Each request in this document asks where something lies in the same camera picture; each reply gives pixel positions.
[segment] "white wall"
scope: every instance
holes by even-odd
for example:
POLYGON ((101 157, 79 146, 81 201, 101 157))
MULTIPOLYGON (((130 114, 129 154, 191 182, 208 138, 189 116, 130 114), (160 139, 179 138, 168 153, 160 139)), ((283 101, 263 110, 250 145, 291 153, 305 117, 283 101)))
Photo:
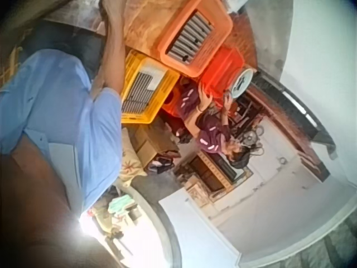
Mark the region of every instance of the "white wall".
POLYGON ((269 118, 265 117, 260 125, 264 128, 264 134, 260 137, 264 154, 262 156, 251 157, 248 167, 253 172, 253 175, 232 192, 217 200, 214 203, 216 210, 220 211, 235 205, 242 199, 254 194, 257 188, 262 187, 284 168, 279 162, 280 157, 291 161, 297 155, 295 148, 289 140, 269 118))
POLYGON ((234 268, 241 254, 217 231, 180 189, 160 200, 180 244, 182 268, 234 268))
POLYGON ((227 211, 218 225, 242 253, 256 260, 293 245, 331 219, 355 189, 328 178, 319 183, 295 158, 254 195, 227 211))
POLYGON ((326 127, 357 184, 356 16, 348 1, 294 1, 281 83, 326 127))

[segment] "cardboard box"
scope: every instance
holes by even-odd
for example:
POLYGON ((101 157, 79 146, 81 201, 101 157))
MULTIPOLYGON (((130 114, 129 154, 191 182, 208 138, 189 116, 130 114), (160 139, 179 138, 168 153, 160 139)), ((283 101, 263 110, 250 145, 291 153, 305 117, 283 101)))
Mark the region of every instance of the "cardboard box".
POLYGON ((177 145, 171 141, 171 133, 159 118, 155 118, 149 125, 140 125, 131 142, 143 167, 146 167, 157 154, 179 151, 177 145))

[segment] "brick wall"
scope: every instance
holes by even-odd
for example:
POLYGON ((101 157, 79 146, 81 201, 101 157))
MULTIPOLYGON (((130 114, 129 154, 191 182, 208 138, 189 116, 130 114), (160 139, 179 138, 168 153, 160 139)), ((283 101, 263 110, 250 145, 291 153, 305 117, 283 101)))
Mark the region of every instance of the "brick wall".
POLYGON ((230 17, 233 21, 233 30, 224 44, 230 47, 237 47, 242 53, 245 63, 256 69, 258 66, 257 51, 255 50, 254 36, 249 17, 246 12, 240 15, 232 13, 230 17))

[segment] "hand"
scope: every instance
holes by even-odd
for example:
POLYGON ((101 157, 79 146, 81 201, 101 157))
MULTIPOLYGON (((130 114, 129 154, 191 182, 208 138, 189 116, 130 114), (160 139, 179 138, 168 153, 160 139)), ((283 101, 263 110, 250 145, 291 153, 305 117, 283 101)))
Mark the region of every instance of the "hand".
POLYGON ((226 94, 224 94, 224 104, 223 104, 223 107, 227 112, 230 110, 232 103, 233 103, 232 94, 230 92, 227 92, 226 94))
POLYGON ((213 96, 212 96, 212 94, 207 96, 207 94, 203 90, 201 83, 199 84, 199 96, 200 96, 200 100, 201 100, 201 103, 199 104, 199 110, 204 111, 211 104, 211 102, 213 100, 213 96))

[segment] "maroon top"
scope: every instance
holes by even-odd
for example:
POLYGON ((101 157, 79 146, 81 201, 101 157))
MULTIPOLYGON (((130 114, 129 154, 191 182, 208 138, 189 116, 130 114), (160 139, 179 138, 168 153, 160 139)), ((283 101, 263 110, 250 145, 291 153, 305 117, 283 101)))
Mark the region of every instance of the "maroon top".
MULTIPOLYGON (((197 85, 194 83, 183 85, 181 100, 177 104, 177 111, 181 119, 185 120, 199 103, 200 97, 197 85)), ((196 138, 200 148, 206 152, 222 152, 221 134, 224 135, 226 141, 229 141, 229 127, 222 126, 220 119, 207 112, 197 119, 196 125, 201 129, 196 138)))

